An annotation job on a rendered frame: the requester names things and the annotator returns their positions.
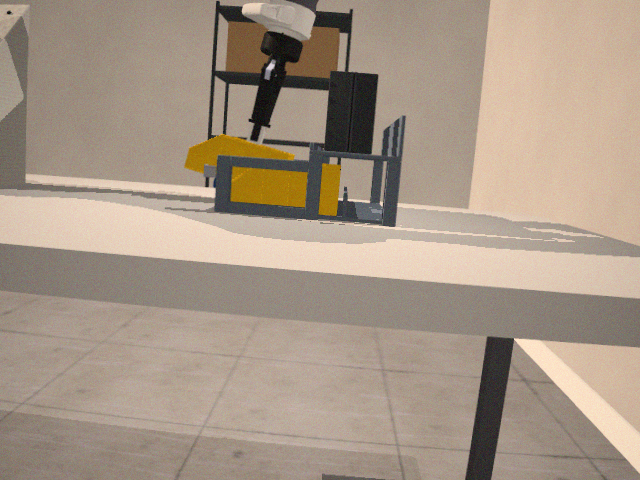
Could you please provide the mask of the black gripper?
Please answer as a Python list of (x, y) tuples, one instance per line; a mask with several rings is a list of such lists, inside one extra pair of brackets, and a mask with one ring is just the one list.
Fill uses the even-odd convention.
[[(286, 77), (285, 64), (297, 63), (302, 48), (302, 42), (284, 33), (267, 31), (264, 34), (260, 50), (268, 55), (269, 59), (264, 63), (266, 67), (263, 66), (261, 69), (252, 119), (248, 120), (252, 123), (247, 142), (262, 145), (266, 128), (271, 127), (270, 119)], [(274, 69), (277, 70), (277, 74)]]

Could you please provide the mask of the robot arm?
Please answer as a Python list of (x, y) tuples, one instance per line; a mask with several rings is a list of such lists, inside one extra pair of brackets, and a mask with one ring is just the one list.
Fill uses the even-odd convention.
[(311, 37), (318, 1), (270, 0), (270, 3), (248, 3), (243, 6), (242, 14), (263, 24), (269, 31), (284, 33), (301, 42)]

